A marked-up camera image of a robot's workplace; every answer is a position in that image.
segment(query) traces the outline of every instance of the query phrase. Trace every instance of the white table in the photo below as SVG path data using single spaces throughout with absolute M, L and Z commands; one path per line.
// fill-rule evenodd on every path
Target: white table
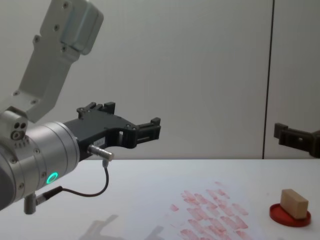
M 131 199 L 139 184 L 161 175 L 163 178 L 202 176 L 236 181 L 243 187 L 267 240 L 319 240 L 319 172 L 318 159 L 114 160 L 109 166 L 110 187 L 104 195 L 83 198 L 61 193 L 40 205 L 31 216 L 24 215 L 23 201 L 19 201 L 0 212 L 0 239 L 124 240 L 121 236 L 126 216 L 134 207 Z M 61 185 L 94 193 L 101 190 L 104 181 L 101 161 L 88 160 L 41 192 Z M 287 188 L 309 200 L 311 225 L 292 228 L 270 219 L 269 207 L 279 203 L 281 190 Z

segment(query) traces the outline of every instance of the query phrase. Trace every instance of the red dish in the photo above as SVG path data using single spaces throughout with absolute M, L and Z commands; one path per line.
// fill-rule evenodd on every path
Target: red dish
M 294 228 L 305 227 L 311 223 L 310 212 L 307 212 L 306 219 L 296 220 L 290 216 L 279 203 L 270 207 L 270 217 L 278 224 Z

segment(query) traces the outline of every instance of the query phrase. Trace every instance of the white wall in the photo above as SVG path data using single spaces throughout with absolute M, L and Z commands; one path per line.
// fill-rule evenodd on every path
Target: white wall
M 261 158 L 271 0 L 92 2 L 105 16 L 96 44 L 41 123 L 113 101 L 133 123 L 162 118 L 159 141 L 113 149 L 118 158 Z M 0 100 L 18 87 L 49 3 L 0 2 Z
M 275 123 L 320 129 L 320 1 L 276 0 L 265 141 L 266 158 L 310 158 L 278 145 Z

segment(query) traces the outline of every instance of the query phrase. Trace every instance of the red smudge marks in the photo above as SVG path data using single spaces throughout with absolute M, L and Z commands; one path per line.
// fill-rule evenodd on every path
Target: red smudge marks
M 229 217 L 234 216 L 231 207 L 227 207 L 226 205 L 219 204 L 221 210 Z
M 191 231 L 189 229 L 184 229 L 180 233 L 181 233 L 183 239 L 186 239 L 186 240 L 199 240 L 198 236 L 193 231 Z
M 221 182 L 219 182 L 219 181 L 215 181 L 214 182 L 215 184 L 217 184 L 219 187 L 222 187 L 222 188 L 225 188 L 226 186 L 225 185 L 223 185 Z
M 195 209 L 196 213 L 201 216 L 202 219 L 208 220 L 209 216 L 199 207 Z
M 194 208 L 187 208 L 186 210 L 191 214 L 191 216 L 192 216 L 195 220 L 200 221 L 200 220 L 203 219 L 202 216 L 198 214 L 198 212 L 196 211 L 196 209 L 194 209 Z
M 220 213 L 217 209 L 211 208 L 209 206 L 206 207 L 206 209 L 215 217 L 219 217 Z
M 224 191 L 222 191 L 221 189 L 219 189 L 217 191 L 217 193 L 220 194 L 221 196 L 227 198 L 227 199 L 230 199 L 230 197 Z
M 208 207 L 211 208 L 211 209 L 216 209 L 218 206 L 215 205 L 213 202 L 208 201 Z
M 211 236 L 210 234 L 208 234 L 207 232 L 202 234 L 204 237 L 200 238 L 200 240 L 216 240 L 213 236 Z
M 235 208 L 235 210 L 237 210 L 242 215 L 244 215 L 244 216 L 249 215 L 249 213 L 243 207 L 241 207 L 239 204 L 233 203 L 232 206 Z
M 222 237 L 222 240 L 232 240 L 228 235 L 224 235 L 223 237 Z
M 213 232 L 216 236 L 222 238 L 224 236 L 224 232 L 219 231 L 215 226 L 208 226 L 207 229 L 209 229 L 211 232 Z
M 176 212 L 176 211 L 179 210 L 179 208 L 178 208 L 176 205 L 172 204 L 172 205 L 170 206 L 170 210 L 171 210 L 172 212 Z
M 247 229 L 248 225 L 238 216 L 235 216 L 235 222 L 239 229 Z
M 220 205 L 227 206 L 228 202 L 226 200 L 217 199 L 216 202 Z
M 244 231 L 236 231 L 236 234 L 239 235 L 239 237 L 242 240 L 254 240 L 252 237 L 250 237 L 248 234 L 246 234 Z
M 225 222 L 225 224 L 227 224 L 228 226 L 230 226 L 233 230 L 237 230 L 237 229 L 239 228 L 238 225 L 237 225 L 234 221 L 232 221 L 232 220 L 230 219 L 230 217 L 222 216 L 222 217 L 220 217 L 220 218 L 221 218 L 222 221 Z
M 201 194 L 194 194 L 194 196 L 196 197 L 196 199 L 199 201 L 199 203 L 201 204 L 207 204 L 208 200 L 205 199 Z
M 182 197 L 184 198 L 184 201 L 191 205 L 200 205 L 200 203 L 197 201 L 196 197 L 189 191 L 184 191 L 184 194 Z
M 190 225 L 198 232 L 198 233 L 205 233 L 205 229 L 196 221 L 196 220 L 188 220 L 188 222 L 190 223 Z
M 217 201 L 218 197 L 213 190 L 207 189 L 206 192 L 213 198 L 213 200 Z
M 224 233 L 227 231 L 227 229 L 217 219 L 209 218 L 209 220 L 220 233 Z

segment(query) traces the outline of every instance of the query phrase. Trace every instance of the cable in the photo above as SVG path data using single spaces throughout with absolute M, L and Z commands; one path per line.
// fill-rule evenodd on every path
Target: cable
M 84 194 L 84 193 L 73 191 L 73 190 L 70 190 L 70 189 L 67 189 L 67 188 L 63 188 L 62 186 L 58 186 L 58 187 L 56 187 L 56 188 L 54 188 L 52 190 L 46 191 L 43 194 L 39 195 L 36 198 L 36 205 L 38 206 L 38 205 L 44 203 L 45 201 L 47 201 L 50 198 L 54 197 L 55 195 L 61 193 L 62 191 L 65 191 L 65 192 L 68 192 L 68 193 L 71 193 L 71 194 L 75 194 L 75 195 L 78 195 L 78 196 L 86 197 L 86 198 L 92 198 L 92 197 L 100 196 L 101 194 L 103 194 L 107 190 L 108 185 L 109 185 L 109 173 L 108 173 L 108 169 L 106 167 L 104 168 L 104 172 L 105 172 L 105 186 L 100 192 L 98 192 L 96 194 Z
M 81 197 L 85 197 L 85 198 L 92 198 L 92 197 L 97 197 L 97 196 L 100 196 L 101 194 L 103 194 L 107 188 L 108 188 L 108 185 L 109 185 L 109 173 L 108 173 L 108 169 L 105 168 L 104 169 L 104 172 L 105 172 L 105 186 L 104 188 L 96 193 L 96 194 L 84 194 L 84 193 L 80 193 L 80 192 L 77 192 L 77 191 L 73 191 L 73 190 L 70 190 L 70 189 L 67 189 L 67 188 L 63 188 L 62 191 L 64 192 L 68 192 L 68 193 L 71 193 L 71 194 L 75 194 L 75 195 L 78 195 L 78 196 L 81 196 Z

